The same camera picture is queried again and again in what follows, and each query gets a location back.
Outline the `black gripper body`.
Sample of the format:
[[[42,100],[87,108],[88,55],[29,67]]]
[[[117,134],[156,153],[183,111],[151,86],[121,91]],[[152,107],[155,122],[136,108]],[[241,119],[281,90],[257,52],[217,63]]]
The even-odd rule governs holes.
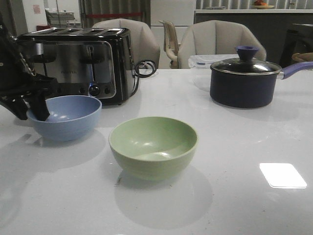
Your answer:
[[[35,42],[14,37],[0,18],[0,94],[26,100],[57,94],[58,81],[36,72],[31,60]]]

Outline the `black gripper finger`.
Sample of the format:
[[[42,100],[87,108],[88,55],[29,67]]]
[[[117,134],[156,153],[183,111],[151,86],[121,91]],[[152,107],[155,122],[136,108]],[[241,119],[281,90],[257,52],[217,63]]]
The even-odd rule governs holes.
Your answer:
[[[1,96],[0,104],[20,120],[27,120],[28,106],[20,96]]]
[[[33,92],[29,98],[28,103],[30,106],[30,110],[37,120],[46,121],[49,117],[50,113],[48,111],[45,96],[43,91],[35,91]]]

